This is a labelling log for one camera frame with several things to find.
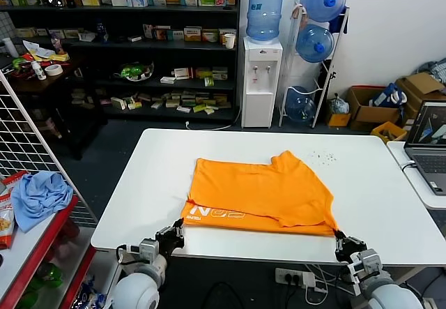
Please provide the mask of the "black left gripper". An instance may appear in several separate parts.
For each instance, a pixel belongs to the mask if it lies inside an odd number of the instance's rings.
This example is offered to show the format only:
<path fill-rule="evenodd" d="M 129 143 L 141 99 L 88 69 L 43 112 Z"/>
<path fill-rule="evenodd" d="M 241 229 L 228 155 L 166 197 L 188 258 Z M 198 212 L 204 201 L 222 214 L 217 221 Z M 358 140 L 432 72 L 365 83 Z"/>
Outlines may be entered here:
<path fill-rule="evenodd" d="M 179 218 L 173 225 L 163 227 L 155 234 L 155 239 L 159 243 L 159 253 L 163 257 L 171 257 L 172 252 L 185 245 L 183 233 L 183 219 Z"/>

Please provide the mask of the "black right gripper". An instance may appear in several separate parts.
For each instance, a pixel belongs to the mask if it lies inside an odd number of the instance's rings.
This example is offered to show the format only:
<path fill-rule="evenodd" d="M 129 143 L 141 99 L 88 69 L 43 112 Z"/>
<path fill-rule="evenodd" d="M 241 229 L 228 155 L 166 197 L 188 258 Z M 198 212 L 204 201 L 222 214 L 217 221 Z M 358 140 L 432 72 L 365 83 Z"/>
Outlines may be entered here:
<path fill-rule="evenodd" d="M 351 263 L 351 255 L 353 253 L 359 253 L 367 249 L 367 244 L 354 236 L 346 236 L 342 231 L 337 230 L 334 232 L 336 238 L 335 256 L 338 262 Z"/>

